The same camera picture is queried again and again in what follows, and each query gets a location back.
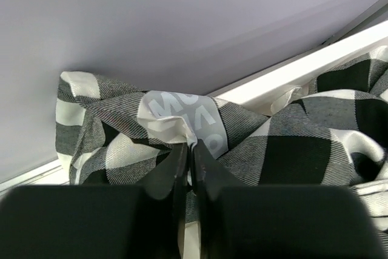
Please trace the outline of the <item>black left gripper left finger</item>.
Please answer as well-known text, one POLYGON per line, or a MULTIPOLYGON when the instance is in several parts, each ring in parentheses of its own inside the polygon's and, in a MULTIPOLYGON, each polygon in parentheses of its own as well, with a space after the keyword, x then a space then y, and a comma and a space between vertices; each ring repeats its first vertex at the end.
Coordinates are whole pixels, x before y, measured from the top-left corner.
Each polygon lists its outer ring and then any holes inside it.
POLYGON ((185 144, 135 184, 19 186, 1 200, 2 258, 182 258, 185 144))

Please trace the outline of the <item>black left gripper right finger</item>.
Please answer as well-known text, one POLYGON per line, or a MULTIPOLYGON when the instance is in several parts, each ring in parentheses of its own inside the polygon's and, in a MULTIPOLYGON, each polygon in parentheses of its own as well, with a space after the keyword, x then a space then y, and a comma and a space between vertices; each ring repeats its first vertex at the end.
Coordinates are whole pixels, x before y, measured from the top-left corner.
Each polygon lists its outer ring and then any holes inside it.
POLYGON ((364 205, 332 186, 248 186, 192 149, 201 258, 381 258, 364 205))

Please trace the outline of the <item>black white checkered shirt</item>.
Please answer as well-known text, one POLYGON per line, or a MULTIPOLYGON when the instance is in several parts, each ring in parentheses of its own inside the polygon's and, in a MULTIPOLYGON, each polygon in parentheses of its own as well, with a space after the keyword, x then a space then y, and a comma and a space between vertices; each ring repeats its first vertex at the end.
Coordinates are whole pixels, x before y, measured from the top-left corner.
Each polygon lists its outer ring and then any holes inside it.
POLYGON ((56 152, 70 186, 135 184, 179 144, 188 147, 185 230, 197 224, 192 149, 248 186, 332 186, 366 208, 387 257, 387 47, 312 79, 270 116, 219 98, 141 90, 88 72, 63 72, 56 152))

